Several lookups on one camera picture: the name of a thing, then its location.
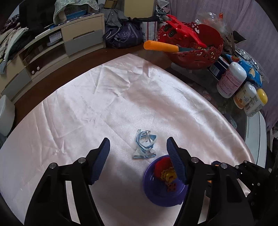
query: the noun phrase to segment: drawer handle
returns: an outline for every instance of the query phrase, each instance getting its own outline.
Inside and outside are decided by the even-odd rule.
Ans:
[[[18,73],[12,78],[11,81],[8,82],[8,84],[5,86],[5,88],[7,88],[7,86],[18,76]]]
[[[73,39],[80,38],[80,37],[83,37],[83,36],[85,36],[85,35],[88,35],[88,34],[94,33],[94,32],[95,32],[95,31],[89,31],[89,32],[87,32],[87,33],[85,33],[85,34],[78,35],[78,36],[74,37]]]

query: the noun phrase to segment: purple plate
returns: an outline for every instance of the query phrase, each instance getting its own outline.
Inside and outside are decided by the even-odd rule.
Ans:
[[[144,192],[152,203],[162,206],[171,207],[175,205],[181,205],[184,201],[188,185],[184,185],[178,178],[174,180],[176,183],[176,191],[167,192],[167,186],[165,183],[153,174],[155,164],[164,157],[169,155],[164,155],[153,161],[147,168],[144,179],[143,186]]]

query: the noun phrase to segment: metal screw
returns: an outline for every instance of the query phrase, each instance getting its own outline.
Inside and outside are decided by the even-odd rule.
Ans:
[[[81,157],[81,158],[78,159],[78,162],[79,163],[84,163],[84,162],[86,162],[86,159],[84,157]]]
[[[50,163],[50,164],[49,164],[49,168],[50,168],[50,169],[54,169],[55,167],[56,167],[56,163]]]
[[[221,166],[223,169],[227,169],[227,168],[228,168],[228,166],[227,166],[226,163],[221,163],[220,166]]]
[[[191,158],[191,161],[192,161],[193,163],[197,163],[197,162],[199,161],[199,159],[196,158],[196,157],[192,157],[192,158]]]

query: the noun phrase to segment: gray drawer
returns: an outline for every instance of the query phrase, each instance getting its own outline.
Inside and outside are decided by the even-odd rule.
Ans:
[[[31,81],[26,69],[19,72],[2,91],[2,95],[6,95],[10,100],[29,82]]]
[[[80,50],[102,43],[102,35],[102,30],[92,31],[65,42],[67,55],[70,56]]]

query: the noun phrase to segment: yellow bottle cap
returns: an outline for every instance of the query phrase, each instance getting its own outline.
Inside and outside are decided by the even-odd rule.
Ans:
[[[260,100],[261,100],[261,102],[265,105],[266,103],[267,103],[267,95],[266,95],[266,93],[264,92],[264,90],[263,89],[258,89],[257,90],[257,94],[258,94],[258,96],[259,96],[259,98],[260,98]]]

